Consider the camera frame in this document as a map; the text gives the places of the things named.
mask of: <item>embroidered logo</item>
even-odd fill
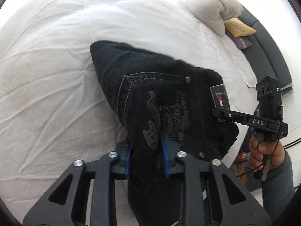
[[[177,91],[176,103],[162,107],[160,110],[169,139],[181,143],[181,140],[185,138],[185,130],[189,126],[189,111],[186,107],[185,94]]]
[[[153,91],[149,92],[150,94],[150,99],[147,102],[147,106],[151,109],[153,119],[158,121],[158,127],[160,127],[160,116],[157,107],[155,106],[156,103],[156,95]],[[157,137],[157,131],[154,125],[153,121],[148,121],[149,125],[149,130],[143,130],[142,133],[147,141],[147,144],[151,147],[154,148],[157,144],[158,137]]]

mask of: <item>metal screw head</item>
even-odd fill
[[[117,152],[114,152],[114,151],[110,152],[110,153],[109,153],[109,157],[110,157],[110,158],[115,158],[115,157],[117,157]]]
[[[187,155],[187,153],[184,152],[184,151],[179,151],[179,152],[177,153],[177,156],[178,156],[178,157],[186,157],[186,155]]]
[[[82,166],[82,164],[84,164],[82,160],[76,160],[75,162],[73,162],[73,165],[75,165],[76,167],[80,167]]]
[[[214,159],[214,160],[212,160],[212,164],[215,166],[220,166],[222,164],[222,162],[218,159]]]

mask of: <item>copper rivet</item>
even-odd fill
[[[185,78],[185,81],[186,81],[186,83],[190,83],[191,77],[190,77],[190,76],[186,77],[186,78]]]

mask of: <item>white bedsheet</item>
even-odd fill
[[[244,55],[176,0],[29,0],[0,29],[0,197],[22,221],[76,159],[125,138],[97,82],[89,46],[129,43],[218,72],[231,109],[253,113],[256,78]],[[230,165],[247,127],[224,162]],[[135,225],[124,182],[120,225]]]

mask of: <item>yellow pillow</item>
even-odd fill
[[[238,18],[224,21],[225,29],[229,31],[234,37],[252,35],[256,31],[248,25],[241,22]]]

